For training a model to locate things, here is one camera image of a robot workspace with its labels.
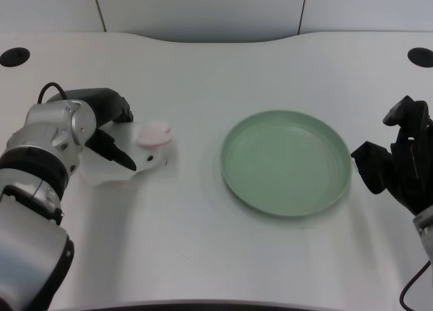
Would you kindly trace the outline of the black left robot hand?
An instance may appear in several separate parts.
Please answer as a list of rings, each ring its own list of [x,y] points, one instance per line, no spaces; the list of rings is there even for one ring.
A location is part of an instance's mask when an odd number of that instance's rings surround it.
[[[96,129],[86,141],[85,146],[109,161],[136,171],[132,158],[115,145],[112,136],[100,129],[101,126],[113,123],[129,123],[133,121],[133,113],[127,100],[109,88],[77,89],[65,92],[67,99],[86,102],[93,110]]]

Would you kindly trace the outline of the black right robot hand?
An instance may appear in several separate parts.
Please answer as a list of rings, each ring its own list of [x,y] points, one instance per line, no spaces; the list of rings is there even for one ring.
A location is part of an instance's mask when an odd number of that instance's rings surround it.
[[[383,123],[399,127],[390,151],[366,141],[351,157],[373,194],[387,190],[416,216],[432,205],[432,119],[428,104],[406,96],[386,114]]]

